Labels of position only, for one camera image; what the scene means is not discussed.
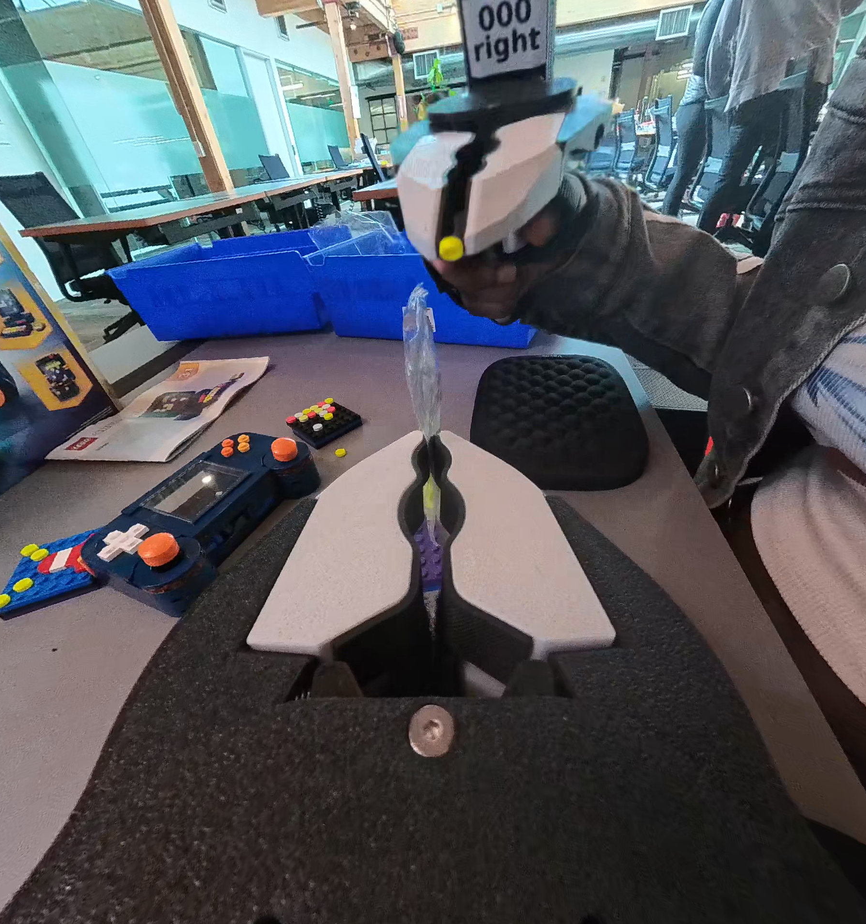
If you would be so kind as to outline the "person's torso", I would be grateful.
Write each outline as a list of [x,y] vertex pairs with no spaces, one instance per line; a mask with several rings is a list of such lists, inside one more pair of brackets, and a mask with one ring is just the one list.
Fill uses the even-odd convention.
[[789,412],[808,445],[761,477],[754,548],[828,668],[866,708],[866,37],[777,217],[708,409],[716,503]]

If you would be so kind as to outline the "black office chair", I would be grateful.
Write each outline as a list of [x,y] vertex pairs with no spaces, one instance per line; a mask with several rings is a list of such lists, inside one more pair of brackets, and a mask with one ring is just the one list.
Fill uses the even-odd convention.
[[[76,222],[75,210],[42,172],[0,177],[0,202],[24,230]],[[127,297],[109,275],[132,260],[128,233],[75,230],[35,235],[64,297],[72,302],[118,302]]]

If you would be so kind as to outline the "person's right hand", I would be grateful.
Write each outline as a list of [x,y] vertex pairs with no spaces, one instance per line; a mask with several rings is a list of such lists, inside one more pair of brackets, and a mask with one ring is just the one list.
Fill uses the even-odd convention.
[[468,313],[508,324],[529,291],[574,255],[596,210],[591,181],[568,172],[554,199],[517,232],[522,248],[515,253],[488,250],[456,261],[425,260],[425,267],[439,291]]

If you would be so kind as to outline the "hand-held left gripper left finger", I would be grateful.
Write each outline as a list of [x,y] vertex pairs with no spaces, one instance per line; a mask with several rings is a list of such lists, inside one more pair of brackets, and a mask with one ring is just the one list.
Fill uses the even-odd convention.
[[320,493],[247,635],[250,649],[406,659],[430,647],[415,543],[426,451],[423,434],[408,433]]

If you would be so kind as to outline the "toy set box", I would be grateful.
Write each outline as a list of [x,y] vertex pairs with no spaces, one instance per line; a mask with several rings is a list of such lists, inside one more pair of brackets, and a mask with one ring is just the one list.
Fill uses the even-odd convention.
[[0,225],[0,495],[119,413],[104,377]]

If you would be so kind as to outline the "purple brick plate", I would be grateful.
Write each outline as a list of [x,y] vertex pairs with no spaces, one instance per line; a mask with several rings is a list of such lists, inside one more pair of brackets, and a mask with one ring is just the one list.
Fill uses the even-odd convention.
[[424,520],[413,539],[420,563],[421,587],[424,593],[441,590],[443,555],[450,542],[450,533],[441,523],[431,526]]

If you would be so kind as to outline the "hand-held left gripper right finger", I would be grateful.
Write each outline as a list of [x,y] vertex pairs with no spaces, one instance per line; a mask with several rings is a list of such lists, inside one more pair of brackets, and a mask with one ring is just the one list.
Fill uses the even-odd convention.
[[616,631],[543,491],[455,433],[439,435],[444,634],[460,659],[606,649]]

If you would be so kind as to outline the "navy brick game console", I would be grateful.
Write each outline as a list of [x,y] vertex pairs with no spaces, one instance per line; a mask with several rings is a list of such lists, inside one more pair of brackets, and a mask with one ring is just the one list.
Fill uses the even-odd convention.
[[268,514],[320,484],[308,444],[239,433],[127,505],[80,559],[98,583],[178,618]]

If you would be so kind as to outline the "long wooden office desk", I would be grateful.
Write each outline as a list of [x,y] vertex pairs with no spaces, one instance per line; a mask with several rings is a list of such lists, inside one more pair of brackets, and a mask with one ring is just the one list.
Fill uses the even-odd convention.
[[353,189],[365,171],[363,166],[351,166],[299,179],[261,182],[115,214],[49,222],[25,228],[19,235],[57,244],[106,244],[137,232],[150,232],[153,239],[162,238],[165,244],[181,243],[210,231],[254,223],[260,213],[292,207],[319,191]]

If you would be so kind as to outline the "blue plastic bin with label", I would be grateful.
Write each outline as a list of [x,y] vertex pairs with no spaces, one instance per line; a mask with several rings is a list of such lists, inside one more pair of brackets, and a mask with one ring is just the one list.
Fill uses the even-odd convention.
[[527,349],[535,329],[500,326],[456,305],[439,289],[404,234],[372,229],[306,256],[335,334],[401,340],[403,316],[417,286],[426,292],[437,344]]

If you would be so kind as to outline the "blue brick plate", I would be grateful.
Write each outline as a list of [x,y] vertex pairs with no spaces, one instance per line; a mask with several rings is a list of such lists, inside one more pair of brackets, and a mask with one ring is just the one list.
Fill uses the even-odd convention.
[[82,561],[95,530],[23,547],[10,579],[0,592],[0,618],[7,620],[83,595],[98,583]]

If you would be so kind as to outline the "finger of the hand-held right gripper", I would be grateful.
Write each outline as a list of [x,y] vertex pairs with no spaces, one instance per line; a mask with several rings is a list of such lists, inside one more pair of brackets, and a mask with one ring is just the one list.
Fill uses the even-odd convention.
[[497,129],[496,148],[471,179],[465,254],[508,243],[519,248],[520,231],[558,193],[563,152],[557,138],[565,118],[563,113],[538,115]]
[[476,246],[476,134],[431,132],[405,156],[397,174],[404,233],[428,261],[439,260],[441,237],[464,243],[464,257]]

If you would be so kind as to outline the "small clear plastic bag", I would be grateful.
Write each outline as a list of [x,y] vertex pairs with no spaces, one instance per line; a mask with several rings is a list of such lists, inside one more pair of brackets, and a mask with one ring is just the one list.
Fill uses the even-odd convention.
[[[434,439],[440,433],[441,380],[435,344],[435,320],[427,304],[427,296],[427,288],[421,283],[417,284],[403,309],[404,367],[411,404],[424,439],[420,459],[427,464],[427,477],[432,475],[439,485]],[[441,590],[423,592],[431,631],[437,627],[440,593]]]

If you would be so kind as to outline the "instruction booklet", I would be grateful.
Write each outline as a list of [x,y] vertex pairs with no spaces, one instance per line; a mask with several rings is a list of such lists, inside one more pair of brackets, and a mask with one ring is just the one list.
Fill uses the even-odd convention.
[[50,461],[165,463],[207,429],[244,389],[267,371],[267,357],[184,360],[167,379],[120,413],[85,427],[56,448]]

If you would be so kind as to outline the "person's right forearm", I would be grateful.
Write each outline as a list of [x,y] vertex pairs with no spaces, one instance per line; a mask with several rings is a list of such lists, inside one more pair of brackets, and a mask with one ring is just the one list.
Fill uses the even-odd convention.
[[546,208],[551,261],[522,286],[510,317],[547,333],[617,347],[681,390],[708,399],[716,368],[760,271],[715,237],[647,208],[613,179],[564,176]]

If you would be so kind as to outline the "black brick plate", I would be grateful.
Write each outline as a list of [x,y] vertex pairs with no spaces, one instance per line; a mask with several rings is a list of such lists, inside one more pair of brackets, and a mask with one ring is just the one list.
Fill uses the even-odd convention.
[[286,418],[294,438],[319,449],[363,426],[357,411],[332,398],[325,398]]

